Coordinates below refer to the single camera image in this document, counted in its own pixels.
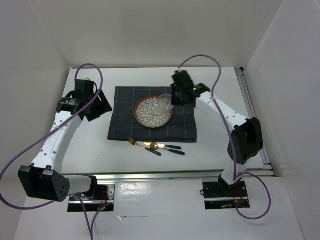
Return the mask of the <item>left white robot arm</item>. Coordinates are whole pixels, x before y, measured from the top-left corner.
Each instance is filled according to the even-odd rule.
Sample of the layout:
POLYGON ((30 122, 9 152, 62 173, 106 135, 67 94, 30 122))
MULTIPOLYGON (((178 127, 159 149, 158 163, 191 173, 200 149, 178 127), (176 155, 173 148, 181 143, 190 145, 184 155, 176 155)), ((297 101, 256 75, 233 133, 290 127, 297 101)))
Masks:
POLYGON ((112 111, 107 98, 97 84, 88 78, 77 79, 75 88, 57 104, 52 126, 54 134, 46 139, 29 166, 18 171, 20 182, 30 198, 63 202, 67 196, 82 194, 92 200, 99 193, 98 180, 88 174, 63 176, 62 165, 71 140, 82 124, 112 111))

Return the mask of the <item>gold spoon green handle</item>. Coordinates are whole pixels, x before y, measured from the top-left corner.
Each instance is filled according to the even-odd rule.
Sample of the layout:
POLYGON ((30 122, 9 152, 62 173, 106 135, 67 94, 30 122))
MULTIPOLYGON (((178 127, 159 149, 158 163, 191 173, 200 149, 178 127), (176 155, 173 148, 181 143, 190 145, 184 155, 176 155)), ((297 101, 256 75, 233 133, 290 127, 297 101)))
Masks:
POLYGON ((161 144, 156 142, 145 142, 146 146, 149 146, 152 150, 165 150, 174 154, 178 155, 185 155, 185 152, 182 151, 182 147, 176 145, 168 145, 168 144, 161 144))

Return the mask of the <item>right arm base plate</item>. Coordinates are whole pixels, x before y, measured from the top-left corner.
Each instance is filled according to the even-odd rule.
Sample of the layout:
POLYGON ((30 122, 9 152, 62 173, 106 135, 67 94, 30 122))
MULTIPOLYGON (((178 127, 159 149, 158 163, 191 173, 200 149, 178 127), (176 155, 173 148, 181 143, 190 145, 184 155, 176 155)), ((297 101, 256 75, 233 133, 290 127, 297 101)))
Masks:
POLYGON ((206 210, 225 210, 238 208, 250 208, 250 201, 246 183, 241 180, 237 186, 227 192, 223 192, 217 181, 203 182, 200 195, 204 197, 206 210))

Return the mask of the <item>floral patterned plate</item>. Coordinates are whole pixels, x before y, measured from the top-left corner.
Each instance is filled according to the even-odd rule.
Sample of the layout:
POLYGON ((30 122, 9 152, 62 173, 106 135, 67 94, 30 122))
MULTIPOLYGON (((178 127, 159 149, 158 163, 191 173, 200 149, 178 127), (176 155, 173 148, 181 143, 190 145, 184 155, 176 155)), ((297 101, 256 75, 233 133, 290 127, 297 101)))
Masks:
POLYGON ((135 107, 135 119, 142 126, 155 129, 166 125, 172 118, 172 110, 160 113, 158 107, 159 97, 150 96, 142 99, 135 107))

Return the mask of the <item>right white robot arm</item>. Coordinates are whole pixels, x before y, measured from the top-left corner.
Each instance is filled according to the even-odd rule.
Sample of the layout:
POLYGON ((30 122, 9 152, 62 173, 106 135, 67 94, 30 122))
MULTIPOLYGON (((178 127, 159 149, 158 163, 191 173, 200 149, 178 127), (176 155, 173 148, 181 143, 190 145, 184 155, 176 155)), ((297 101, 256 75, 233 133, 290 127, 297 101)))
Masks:
POLYGON ((227 131, 229 161, 218 177, 218 190, 230 196, 241 181, 247 162, 264 147, 261 123, 256 117, 247 118, 218 99, 206 85, 194 84, 185 70, 177 70, 172 76, 171 104, 192 105, 221 123, 227 131))

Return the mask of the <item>gold knife green handle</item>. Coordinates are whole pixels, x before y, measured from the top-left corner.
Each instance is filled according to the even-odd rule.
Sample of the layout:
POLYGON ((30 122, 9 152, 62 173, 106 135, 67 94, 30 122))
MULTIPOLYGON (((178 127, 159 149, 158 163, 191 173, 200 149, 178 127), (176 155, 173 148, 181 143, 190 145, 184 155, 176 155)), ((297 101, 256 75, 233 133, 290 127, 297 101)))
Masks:
POLYGON ((174 149, 174 150, 181 150, 182 147, 180 146, 176 146, 176 145, 168 145, 168 144, 161 144, 161 143, 156 143, 156 142, 144 142, 144 144, 146 146, 149 146, 149 147, 153 147, 155 149, 164 149, 164 148, 167 148, 167 149, 174 149))

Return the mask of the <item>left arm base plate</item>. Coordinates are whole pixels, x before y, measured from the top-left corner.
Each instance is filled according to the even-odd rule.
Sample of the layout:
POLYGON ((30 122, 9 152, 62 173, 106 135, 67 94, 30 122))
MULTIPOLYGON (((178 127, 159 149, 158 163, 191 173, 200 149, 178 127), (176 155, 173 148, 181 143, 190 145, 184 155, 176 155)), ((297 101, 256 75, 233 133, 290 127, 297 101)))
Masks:
POLYGON ((84 212, 81 201, 87 212, 113 212, 115 199, 116 185, 114 183, 99 184, 95 190, 94 195, 88 193, 78 193, 71 196, 68 201, 68 213, 84 212))

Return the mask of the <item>clear plastic cup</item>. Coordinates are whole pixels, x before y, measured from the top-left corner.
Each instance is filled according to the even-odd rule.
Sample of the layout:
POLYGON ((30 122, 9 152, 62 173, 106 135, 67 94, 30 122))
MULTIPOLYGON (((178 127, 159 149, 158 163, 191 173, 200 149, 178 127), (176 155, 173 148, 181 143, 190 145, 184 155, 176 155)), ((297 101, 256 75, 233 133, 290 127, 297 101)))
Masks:
POLYGON ((174 108, 174 105, 172 105, 172 95, 165 93, 158 97, 157 99, 157 112, 161 115, 166 115, 171 112, 171 110, 174 108))

